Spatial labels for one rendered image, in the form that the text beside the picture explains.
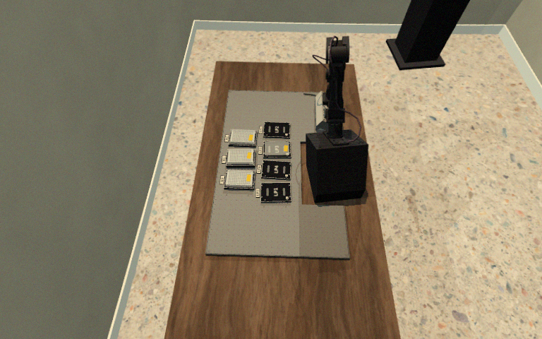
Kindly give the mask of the beige control panel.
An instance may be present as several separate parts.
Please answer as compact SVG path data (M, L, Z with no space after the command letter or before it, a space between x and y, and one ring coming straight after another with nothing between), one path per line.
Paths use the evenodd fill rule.
M304 95L314 95L304 93ZM327 105L323 105L323 91L320 91L315 96L315 130L316 131L328 131L328 123L326 123L325 109L328 109Z

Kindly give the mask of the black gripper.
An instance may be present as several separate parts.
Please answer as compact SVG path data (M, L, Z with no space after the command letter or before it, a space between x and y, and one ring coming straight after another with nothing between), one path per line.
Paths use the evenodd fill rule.
M327 105L327 107L328 107L328 102L330 99L330 94L331 92L329 92L329 90L328 90L327 97L326 97L326 93L323 93L323 105Z

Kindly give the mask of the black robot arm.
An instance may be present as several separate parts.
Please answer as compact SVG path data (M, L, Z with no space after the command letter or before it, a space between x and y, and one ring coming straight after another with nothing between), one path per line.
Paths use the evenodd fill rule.
M348 145L348 140L343 137L342 123L345 123L345 112L340 111L344 108L344 100L342 97L342 84L344 82L344 70L346 63L349 63L349 36L342 36L342 40L333 40L332 47L330 42L333 37L326 37L326 64L328 64L329 55L329 67L330 70L326 71L327 85L326 97L328 89L331 92L330 100L328 102L328 109L325 109L326 123L328 123L328 131L323 131L323 134L333 146ZM329 50L329 53L328 53ZM347 57L347 61L346 61ZM335 70L337 80L333 73L330 59ZM331 75L330 75L331 74Z

